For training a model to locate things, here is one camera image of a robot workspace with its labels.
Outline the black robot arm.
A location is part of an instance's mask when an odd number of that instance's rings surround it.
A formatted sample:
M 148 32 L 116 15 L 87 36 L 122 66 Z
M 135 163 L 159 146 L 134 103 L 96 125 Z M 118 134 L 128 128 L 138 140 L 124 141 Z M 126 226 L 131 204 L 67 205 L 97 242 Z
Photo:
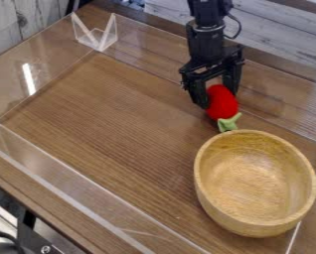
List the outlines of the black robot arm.
M 190 60 L 179 68 L 183 89 L 192 102 L 210 107 L 206 82 L 221 77 L 225 88 L 237 94 L 243 65 L 242 45 L 226 46 L 241 32 L 241 22 L 230 13 L 233 0 L 187 0 L 192 20 L 186 24 Z

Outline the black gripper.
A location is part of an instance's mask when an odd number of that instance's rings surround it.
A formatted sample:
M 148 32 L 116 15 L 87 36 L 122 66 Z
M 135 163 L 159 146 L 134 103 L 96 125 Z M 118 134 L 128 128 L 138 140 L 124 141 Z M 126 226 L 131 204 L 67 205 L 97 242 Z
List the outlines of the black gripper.
M 192 102 L 202 108 L 210 107 L 205 81 L 221 77 L 225 87 L 237 94 L 243 65 L 242 45 L 223 47 L 225 56 L 218 62 L 201 63 L 190 60 L 180 68 L 182 87 L 188 89 Z

